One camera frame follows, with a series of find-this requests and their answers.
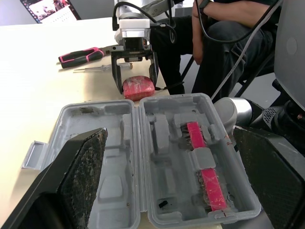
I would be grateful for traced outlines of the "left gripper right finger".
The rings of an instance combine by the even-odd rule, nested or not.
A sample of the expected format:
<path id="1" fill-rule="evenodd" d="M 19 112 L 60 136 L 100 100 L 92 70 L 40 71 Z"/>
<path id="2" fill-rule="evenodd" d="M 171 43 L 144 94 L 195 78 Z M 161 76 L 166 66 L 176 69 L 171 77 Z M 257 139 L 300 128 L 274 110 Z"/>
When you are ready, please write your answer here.
<path id="1" fill-rule="evenodd" d="M 284 137 L 234 126 L 250 184 L 275 229 L 305 227 L 305 158 Z"/>

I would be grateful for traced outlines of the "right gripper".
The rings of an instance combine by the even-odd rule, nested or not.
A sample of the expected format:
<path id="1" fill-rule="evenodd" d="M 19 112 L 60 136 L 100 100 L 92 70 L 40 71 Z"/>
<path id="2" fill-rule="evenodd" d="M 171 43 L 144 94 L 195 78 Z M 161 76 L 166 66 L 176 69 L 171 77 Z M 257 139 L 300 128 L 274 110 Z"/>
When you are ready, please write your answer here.
<path id="1" fill-rule="evenodd" d="M 124 59 L 125 62 L 150 60 L 149 77 L 156 86 L 159 73 L 157 54 L 152 51 L 145 38 L 123 38 L 111 49 L 112 77 L 120 94 L 123 94 L 121 67 L 117 64 L 118 59 Z"/>

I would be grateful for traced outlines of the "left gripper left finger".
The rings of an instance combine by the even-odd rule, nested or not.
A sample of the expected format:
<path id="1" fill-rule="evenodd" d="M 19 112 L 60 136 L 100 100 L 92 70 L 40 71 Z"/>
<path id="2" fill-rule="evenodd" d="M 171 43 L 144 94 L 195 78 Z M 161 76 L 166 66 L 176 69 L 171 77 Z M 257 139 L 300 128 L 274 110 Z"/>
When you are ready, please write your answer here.
<path id="1" fill-rule="evenodd" d="M 4 229 L 86 229 L 102 170 L 106 128 L 68 140 L 38 174 Z"/>

